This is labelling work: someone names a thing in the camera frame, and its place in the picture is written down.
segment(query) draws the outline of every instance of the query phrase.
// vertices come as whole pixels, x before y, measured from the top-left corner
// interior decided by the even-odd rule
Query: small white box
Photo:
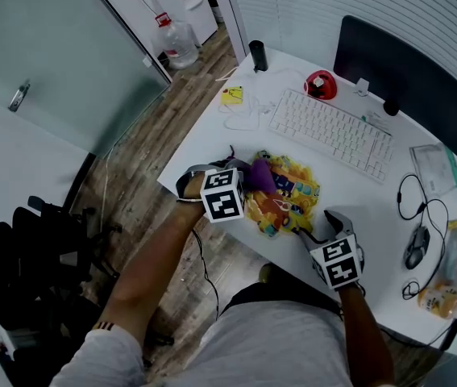
[[[244,191],[236,168],[206,171],[200,195],[212,223],[244,217]]]
[[[310,252],[314,267],[330,289],[357,281],[362,275],[355,234]]]

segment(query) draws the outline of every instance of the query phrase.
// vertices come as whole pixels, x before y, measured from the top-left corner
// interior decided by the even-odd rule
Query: plastic water bottle
[[[172,21],[167,13],[155,17],[164,52],[173,69],[185,69],[197,60],[197,48],[187,23]]]

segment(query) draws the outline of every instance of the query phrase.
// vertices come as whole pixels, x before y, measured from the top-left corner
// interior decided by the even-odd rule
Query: gray t-shirt
[[[140,387],[142,352],[122,328],[93,330],[52,387]],[[205,333],[185,370],[152,385],[351,387],[343,324],[297,302],[231,307]]]

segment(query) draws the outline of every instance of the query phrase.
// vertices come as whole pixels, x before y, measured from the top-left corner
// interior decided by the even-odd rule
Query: snack package
[[[311,232],[314,207],[318,204],[320,186],[309,167],[288,156],[258,152],[255,159],[268,162],[276,192],[250,192],[246,195],[247,216],[269,238],[279,231],[298,232],[300,227]]]
[[[457,318],[457,287],[438,285],[425,288],[418,295],[418,305],[441,318]]]

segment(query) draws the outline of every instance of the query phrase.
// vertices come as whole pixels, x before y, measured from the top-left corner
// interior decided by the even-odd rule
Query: black mouse
[[[415,269],[423,260],[429,247],[430,234],[426,227],[418,227],[413,232],[409,246],[405,249],[404,263],[407,269]]]

